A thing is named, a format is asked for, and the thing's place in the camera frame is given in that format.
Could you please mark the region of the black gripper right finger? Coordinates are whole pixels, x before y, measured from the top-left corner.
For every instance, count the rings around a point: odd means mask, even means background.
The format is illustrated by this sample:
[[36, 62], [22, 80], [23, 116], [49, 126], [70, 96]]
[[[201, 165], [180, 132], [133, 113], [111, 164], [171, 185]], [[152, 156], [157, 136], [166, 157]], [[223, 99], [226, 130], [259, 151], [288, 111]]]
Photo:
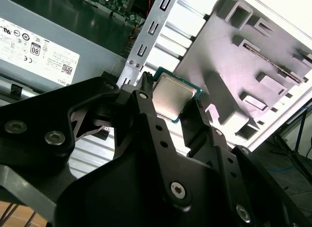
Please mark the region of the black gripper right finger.
[[193, 196], [192, 223], [199, 227], [309, 227], [308, 218], [245, 147], [230, 149], [208, 121], [202, 104], [182, 112], [182, 164]]

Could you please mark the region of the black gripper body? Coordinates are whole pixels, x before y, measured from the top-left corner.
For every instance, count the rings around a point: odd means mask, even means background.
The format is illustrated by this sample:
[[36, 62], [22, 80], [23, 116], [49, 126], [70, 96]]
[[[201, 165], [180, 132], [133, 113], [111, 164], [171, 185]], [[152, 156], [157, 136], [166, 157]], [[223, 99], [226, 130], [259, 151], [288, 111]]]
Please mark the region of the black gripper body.
[[58, 227], [235, 227], [217, 173], [179, 157], [192, 194], [191, 208], [169, 207], [136, 153], [115, 159], [66, 188], [58, 200]]

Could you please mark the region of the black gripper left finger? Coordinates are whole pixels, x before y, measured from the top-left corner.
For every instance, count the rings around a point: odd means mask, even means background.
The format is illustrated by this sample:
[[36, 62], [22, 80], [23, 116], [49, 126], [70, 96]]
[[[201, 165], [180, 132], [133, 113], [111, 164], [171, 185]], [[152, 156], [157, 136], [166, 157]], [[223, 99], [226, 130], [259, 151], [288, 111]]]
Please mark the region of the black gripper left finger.
[[165, 122], [152, 103], [153, 76], [129, 90], [95, 77], [0, 109], [0, 162], [37, 174], [55, 174], [67, 164], [75, 143], [109, 126], [115, 129], [117, 159], [140, 156], [156, 191], [179, 212], [191, 208], [192, 194]]

